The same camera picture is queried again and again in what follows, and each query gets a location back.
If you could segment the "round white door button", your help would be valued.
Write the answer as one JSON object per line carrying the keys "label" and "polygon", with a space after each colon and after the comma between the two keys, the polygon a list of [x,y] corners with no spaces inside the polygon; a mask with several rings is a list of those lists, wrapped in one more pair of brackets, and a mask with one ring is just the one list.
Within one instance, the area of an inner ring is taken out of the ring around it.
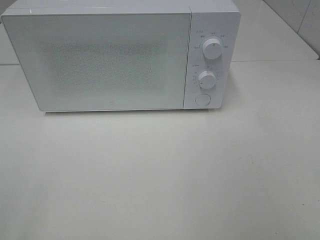
{"label": "round white door button", "polygon": [[210,102],[211,102],[211,97],[206,93],[202,93],[195,98],[195,103],[198,106],[205,107],[205,106],[208,106]]}

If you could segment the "white microwave door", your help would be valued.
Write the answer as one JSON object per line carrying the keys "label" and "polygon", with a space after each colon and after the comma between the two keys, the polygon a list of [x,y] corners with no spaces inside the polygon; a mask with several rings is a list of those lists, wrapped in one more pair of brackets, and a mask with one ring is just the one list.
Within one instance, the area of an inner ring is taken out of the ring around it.
{"label": "white microwave door", "polygon": [[6,15],[43,112],[181,109],[190,15]]}

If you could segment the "white microwave oven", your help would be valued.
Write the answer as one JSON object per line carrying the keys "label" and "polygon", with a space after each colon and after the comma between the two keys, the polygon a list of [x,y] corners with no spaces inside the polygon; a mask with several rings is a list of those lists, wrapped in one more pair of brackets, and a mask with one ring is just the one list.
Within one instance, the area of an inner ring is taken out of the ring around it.
{"label": "white microwave oven", "polygon": [[[241,19],[230,0],[18,0],[4,11],[1,21],[4,25],[4,16],[156,14],[190,15],[183,107],[163,110],[220,108]],[[222,44],[222,54],[214,60],[206,59],[202,51],[203,42],[210,37],[219,38]],[[198,76],[203,71],[215,74],[213,88],[200,88]],[[200,94],[210,95],[209,105],[196,104]]]}

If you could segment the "white timer knob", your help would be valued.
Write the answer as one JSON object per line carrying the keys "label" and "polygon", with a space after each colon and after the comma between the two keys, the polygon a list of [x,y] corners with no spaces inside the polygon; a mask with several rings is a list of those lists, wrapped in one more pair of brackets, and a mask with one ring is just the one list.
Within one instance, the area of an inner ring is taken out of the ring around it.
{"label": "white timer knob", "polygon": [[212,71],[203,71],[198,75],[198,84],[201,89],[211,89],[217,83],[217,77]]}

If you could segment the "white upper power knob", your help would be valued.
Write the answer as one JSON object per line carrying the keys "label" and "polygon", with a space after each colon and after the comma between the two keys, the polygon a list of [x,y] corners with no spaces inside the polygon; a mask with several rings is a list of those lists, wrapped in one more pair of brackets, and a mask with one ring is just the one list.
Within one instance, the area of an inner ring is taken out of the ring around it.
{"label": "white upper power knob", "polygon": [[222,42],[219,38],[212,36],[202,44],[202,53],[207,60],[215,60],[222,55]]}

